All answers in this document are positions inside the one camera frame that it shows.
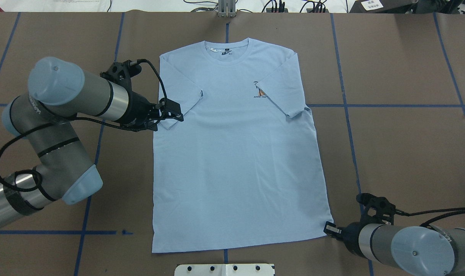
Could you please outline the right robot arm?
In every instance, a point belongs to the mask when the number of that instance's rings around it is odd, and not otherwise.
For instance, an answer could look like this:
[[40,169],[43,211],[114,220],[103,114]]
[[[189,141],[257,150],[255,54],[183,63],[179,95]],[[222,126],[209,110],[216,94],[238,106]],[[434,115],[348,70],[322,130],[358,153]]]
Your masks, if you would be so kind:
[[[356,197],[364,209],[360,220],[347,227],[326,222],[324,232],[344,243],[353,255],[413,276],[465,276],[465,228],[444,229],[435,222],[465,214],[465,207],[407,213],[383,196]],[[438,213],[417,227],[398,227],[394,216]]]

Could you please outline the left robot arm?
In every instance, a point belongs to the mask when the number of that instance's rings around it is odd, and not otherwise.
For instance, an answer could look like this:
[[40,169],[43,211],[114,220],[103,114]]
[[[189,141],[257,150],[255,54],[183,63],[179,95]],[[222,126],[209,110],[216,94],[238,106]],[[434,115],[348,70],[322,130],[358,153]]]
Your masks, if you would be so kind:
[[55,57],[30,71],[28,91],[2,112],[14,138],[27,139],[40,160],[33,168],[0,173],[0,229],[62,200],[78,203],[103,186],[73,121],[90,121],[124,131],[157,131],[158,123],[183,121],[181,106],[169,99],[159,73],[147,59],[114,62],[99,75]]

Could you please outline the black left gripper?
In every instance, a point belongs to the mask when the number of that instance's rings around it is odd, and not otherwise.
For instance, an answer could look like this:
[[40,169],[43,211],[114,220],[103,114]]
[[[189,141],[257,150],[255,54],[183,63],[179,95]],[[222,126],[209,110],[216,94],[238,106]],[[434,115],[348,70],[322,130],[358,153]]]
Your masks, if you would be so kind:
[[[164,98],[159,103],[150,103],[144,96],[132,89],[132,77],[142,71],[141,64],[148,64],[156,75]],[[142,131],[157,129],[170,130],[177,122],[183,122],[183,114],[163,112],[181,112],[179,103],[168,99],[166,90],[150,61],[114,62],[108,70],[100,73],[100,77],[108,82],[110,96],[100,117],[119,124],[120,129]]]

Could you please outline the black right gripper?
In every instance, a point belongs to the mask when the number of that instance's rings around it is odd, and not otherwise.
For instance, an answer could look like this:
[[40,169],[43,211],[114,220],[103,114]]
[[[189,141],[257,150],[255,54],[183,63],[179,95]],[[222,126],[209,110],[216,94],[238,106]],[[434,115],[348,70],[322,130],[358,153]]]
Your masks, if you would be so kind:
[[338,227],[335,223],[325,222],[324,233],[343,242],[350,253],[362,258],[374,258],[370,245],[374,231],[369,230],[368,238],[361,238],[360,235],[363,229],[370,224],[375,224],[375,228],[383,224],[393,225],[396,206],[390,203],[386,197],[370,193],[359,194],[356,200],[364,206],[360,221],[353,222],[347,227]]

